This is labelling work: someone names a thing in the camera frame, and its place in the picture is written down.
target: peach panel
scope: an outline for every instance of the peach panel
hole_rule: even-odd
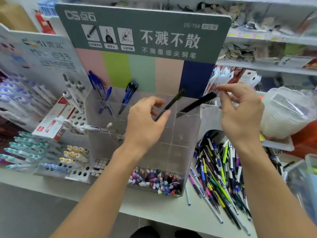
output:
[[[106,86],[111,86],[101,51],[75,48],[86,72],[92,71]]]
[[[156,93],[176,95],[183,71],[183,60],[155,58]]]

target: colored stripe panel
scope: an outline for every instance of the colored stripe panel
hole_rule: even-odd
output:
[[[156,93],[176,95],[182,77],[183,60],[155,58]]]
[[[155,93],[155,57],[128,56],[132,80],[139,84],[138,91]]]
[[[91,70],[106,86],[111,86],[101,51],[81,48],[75,48],[75,50],[85,71],[88,73]]]
[[[112,86],[126,88],[132,80],[128,54],[102,51],[101,55]]]
[[[186,90],[186,97],[201,98],[214,69],[214,64],[184,61],[179,90]]]

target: clear acrylic display box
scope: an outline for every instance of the clear acrylic display box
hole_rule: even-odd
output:
[[[121,115],[118,116],[118,112],[123,106],[124,96],[125,89],[122,88],[112,88],[108,101],[100,100],[95,90],[92,90],[87,96],[84,104],[87,124],[107,128],[107,125],[112,123],[108,132],[88,131],[91,162],[94,162],[95,159],[111,159],[113,152],[123,143],[122,139],[125,134],[130,107],[140,99],[157,96],[166,100],[165,105],[173,99],[173,96],[136,91]],[[178,118],[176,118],[176,114],[193,101],[195,99],[182,97],[173,104],[171,115],[159,141],[144,155],[138,164],[138,167],[159,169],[183,177],[183,187],[187,181],[200,127],[200,109],[197,107]],[[108,108],[100,113],[100,108],[105,107],[105,105],[111,108],[113,115]],[[154,109],[160,113],[165,105],[162,108],[154,107]]]

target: hand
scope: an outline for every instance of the hand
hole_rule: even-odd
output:
[[[151,117],[151,114],[158,115],[152,107],[161,108],[164,104],[164,99],[151,96],[141,99],[130,108],[123,145],[136,149],[140,158],[159,140],[164,130],[171,111],[165,111],[157,122]]]
[[[222,128],[235,148],[260,142],[260,123],[264,104],[255,90],[242,84],[217,85],[222,106]]]

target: navy blue panel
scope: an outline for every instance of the navy blue panel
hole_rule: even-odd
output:
[[[212,63],[184,61],[179,90],[186,90],[185,97],[198,99],[203,96],[214,66]]]

